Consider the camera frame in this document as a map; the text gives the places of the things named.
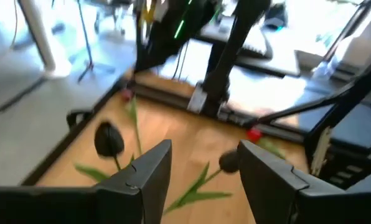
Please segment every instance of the gray floor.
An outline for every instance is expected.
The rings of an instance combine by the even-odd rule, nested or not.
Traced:
[[[96,71],[95,75],[86,75],[78,84],[76,80],[84,69],[83,61],[87,58],[85,51],[78,54],[84,47],[81,30],[77,26],[70,25],[66,32],[58,35],[57,38],[66,47],[68,55],[77,55],[72,57],[74,64],[72,74],[67,78],[48,81],[18,104],[0,114],[0,185],[16,185],[21,182],[68,133],[65,122],[67,112],[75,108],[93,106],[120,74],[134,62],[134,42],[127,39],[134,37],[132,30],[126,29],[125,40],[116,42],[107,41],[107,38],[101,40],[104,35],[100,37],[93,35],[91,22],[92,19],[89,19],[87,26],[91,27],[89,33],[95,61],[115,66],[116,73],[104,75]],[[205,72],[209,50],[209,45],[200,42],[189,45],[182,79],[195,83],[203,78],[201,74]],[[38,68],[41,62],[36,55],[33,47],[8,55],[0,61],[0,104],[40,77]],[[169,77],[173,75],[175,69],[175,58],[170,58],[165,66],[158,68],[161,75]],[[278,82],[276,78],[241,68],[234,68],[232,74],[241,74],[239,77],[246,78],[249,82]],[[235,75],[232,77],[232,83],[242,82],[236,80],[238,78],[235,78]],[[300,88],[301,94],[294,99],[295,104],[319,98],[338,87],[325,83],[315,85],[307,78],[285,78],[283,81],[289,88]],[[323,108],[301,115],[299,124],[305,129],[310,129],[326,110]],[[371,144],[370,108],[364,105],[358,106],[345,120],[347,121],[342,122],[335,129],[338,138],[364,146]]]

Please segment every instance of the desk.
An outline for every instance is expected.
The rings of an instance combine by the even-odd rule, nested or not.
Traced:
[[[181,94],[192,93],[194,87],[147,74],[138,78],[140,82],[177,90]],[[119,94],[113,94],[83,131],[74,137],[66,151],[39,180],[39,186],[88,186],[94,182],[79,174],[73,163],[97,167],[106,173],[116,170],[113,161],[100,159],[95,151],[93,139],[98,125],[110,121],[122,133],[125,152],[120,156],[122,166],[137,150],[133,123]],[[171,182],[166,197],[166,206],[179,197],[197,178],[207,162],[209,173],[218,168],[220,155],[237,146],[245,139],[245,130],[219,123],[211,119],[169,108],[148,100],[138,99],[138,126],[143,150],[148,150],[163,139],[172,139]],[[296,167],[307,170],[304,151],[301,146],[273,139],[281,152]],[[239,174],[219,174],[203,187],[203,190],[217,190],[233,193],[230,198],[197,202],[173,211],[163,217],[162,223],[254,223]]]
[[[233,18],[227,18],[225,21],[226,25],[231,28]],[[255,59],[250,57],[238,57],[235,65],[240,67],[248,68],[257,72],[267,73],[269,75],[274,75],[277,77],[285,77],[286,75],[291,75],[294,77],[300,76],[300,70],[298,65],[298,60],[294,49],[292,49],[286,41],[289,37],[286,37],[284,32],[273,32],[268,29],[263,29],[262,33],[267,37],[268,42],[273,50],[273,58],[271,60]],[[224,43],[227,42],[230,32],[222,33],[219,32],[219,26],[214,23],[206,25],[201,33],[195,38],[204,42],[212,43],[212,51],[210,53],[210,58],[218,57],[224,48]],[[214,68],[215,65],[208,65],[208,71]]]

